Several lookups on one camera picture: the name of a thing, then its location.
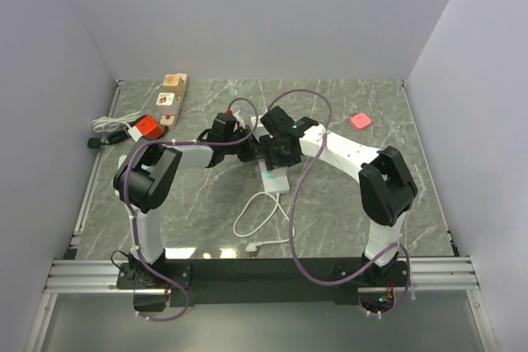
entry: back wall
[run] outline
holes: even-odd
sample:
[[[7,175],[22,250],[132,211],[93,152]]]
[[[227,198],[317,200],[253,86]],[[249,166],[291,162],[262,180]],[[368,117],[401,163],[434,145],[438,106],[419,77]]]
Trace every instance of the back wall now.
[[[449,0],[74,0],[115,78],[407,78]]]

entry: table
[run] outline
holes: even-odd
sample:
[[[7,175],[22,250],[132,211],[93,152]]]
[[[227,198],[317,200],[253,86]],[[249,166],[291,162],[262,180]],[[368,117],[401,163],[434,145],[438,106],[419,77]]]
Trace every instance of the table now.
[[[159,119],[155,100],[162,80],[133,80],[120,84],[114,116],[141,110]],[[251,98],[259,112],[281,92],[311,88],[322,92],[333,105],[330,130],[358,143],[377,148],[393,145],[405,158],[419,194],[403,226],[403,244],[412,256],[453,256],[451,238],[422,151],[413,115],[400,80],[190,80],[177,127],[168,138],[190,140],[209,128],[215,115],[225,111],[236,96]],[[252,111],[242,102],[244,116]],[[324,121],[325,104],[307,93],[283,98],[280,105],[295,120],[307,115]],[[350,124],[353,113],[365,112],[372,125],[362,131]],[[132,141],[103,148],[93,178],[91,198],[82,216],[82,240],[76,258],[107,260],[117,249],[130,247],[125,206],[114,195],[112,178],[119,156],[128,154]],[[288,171],[295,188],[306,161]],[[256,162],[242,164],[226,157],[217,167],[179,171],[162,207],[162,236],[171,257],[247,257],[245,247],[253,241],[287,237],[287,221],[276,214],[256,235],[233,235],[234,219],[248,199],[262,190]],[[287,210],[291,193],[282,195]],[[259,197],[238,225],[239,232],[256,227],[272,210],[273,202]],[[295,212],[295,245],[301,256],[360,256],[368,239],[369,218],[361,207],[359,186],[343,172],[320,162],[304,183]],[[287,243],[263,246],[260,257],[289,257]]]

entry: metal bar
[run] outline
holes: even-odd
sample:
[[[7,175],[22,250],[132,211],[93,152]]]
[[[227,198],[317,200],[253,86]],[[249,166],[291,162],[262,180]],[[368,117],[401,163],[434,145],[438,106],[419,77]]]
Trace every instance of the metal bar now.
[[[468,290],[467,293],[484,351],[499,351],[500,349],[498,348],[497,338],[495,338],[495,332],[493,331],[492,323],[489,320],[488,311],[483,304],[480,290]]]
[[[479,288],[471,260],[467,257],[411,258],[411,270],[412,284],[416,290]],[[132,289],[116,289],[118,272],[119,270],[108,260],[55,260],[45,286],[45,293],[133,293]],[[378,289],[382,288],[360,288],[359,291],[379,291]],[[146,292],[163,293],[163,290],[150,289]]]
[[[121,88],[116,87],[114,97],[112,99],[112,103],[110,106],[110,110],[108,112],[108,116],[112,117],[114,114],[114,110],[116,108],[117,98],[119,97],[119,94],[121,92]],[[90,178],[88,179],[87,188],[84,192],[84,197],[82,198],[81,208],[79,210],[79,215],[77,216],[77,222],[75,223],[75,232],[81,232],[84,229],[84,223],[86,222],[86,213],[88,211],[88,208],[90,206],[90,201],[92,201],[93,197],[93,182],[96,178],[97,171],[99,171],[99,165],[101,162],[101,153],[99,152],[96,156],[96,160],[93,163],[92,167],[92,173],[90,173]]]
[[[33,322],[33,327],[31,328],[31,333],[26,343],[26,352],[40,352],[42,349],[56,301],[57,294],[55,293],[44,294],[42,296],[39,310],[36,313],[36,318]]]

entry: gray floor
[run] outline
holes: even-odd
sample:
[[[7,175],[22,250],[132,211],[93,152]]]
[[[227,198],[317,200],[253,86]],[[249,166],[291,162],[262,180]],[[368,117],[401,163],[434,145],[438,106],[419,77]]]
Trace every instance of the gray floor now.
[[[285,303],[199,306],[171,323],[134,317],[130,295],[61,294],[42,350],[482,352],[483,347],[461,291],[418,293],[416,301],[382,321],[365,317],[358,307]]]
[[[155,99],[161,81],[127,81],[120,88],[115,116],[133,111],[159,117]],[[277,94],[294,87],[312,88],[326,95],[333,105],[330,129],[358,143],[377,148],[398,148],[417,182],[415,199],[403,229],[403,243],[413,256],[452,256],[450,236],[427,169],[416,126],[400,81],[351,80],[202,80],[190,81],[175,130],[169,138],[188,140],[210,127],[215,115],[225,111],[236,96],[255,101],[260,112]],[[309,94],[293,94],[280,105],[295,119],[307,115],[319,121],[327,117],[322,101]],[[251,111],[244,107],[245,116]],[[372,125],[355,130],[353,113],[365,112]],[[128,154],[132,142],[104,148],[94,180],[93,197],[78,249],[78,259],[108,259],[115,249],[128,249],[129,223],[123,204],[114,196],[111,179],[120,155]],[[305,163],[289,169],[292,188]],[[177,249],[180,257],[245,256],[250,241],[268,241],[287,236],[286,221],[275,216],[255,237],[241,240],[232,224],[248,199],[262,190],[257,164],[242,164],[227,158],[217,167],[177,173],[163,206],[162,235],[165,246]],[[291,194],[281,202],[290,204]],[[239,225],[247,232],[264,219],[273,207],[264,198],[255,202]],[[302,256],[359,256],[368,237],[369,219],[363,212],[359,186],[344,173],[319,163],[304,184],[295,218],[295,242]],[[287,244],[264,246],[261,257],[285,257]]]

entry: red square object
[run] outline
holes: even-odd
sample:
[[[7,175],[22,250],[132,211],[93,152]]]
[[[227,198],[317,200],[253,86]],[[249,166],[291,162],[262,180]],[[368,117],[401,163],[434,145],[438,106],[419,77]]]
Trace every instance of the red square object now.
[[[161,138],[163,136],[162,127],[158,125],[151,115],[146,115],[140,122],[138,122],[138,124],[136,124],[136,127],[138,127],[138,130],[142,135],[148,136],[152,139]]]
[[[372,122],[370,120],[370,117],[366,115],[365,113],[360,113],[359,115],[355,115],[350,119],[350,122],[352,125],[354,125],[358,129],[366,128],[370,125]]]

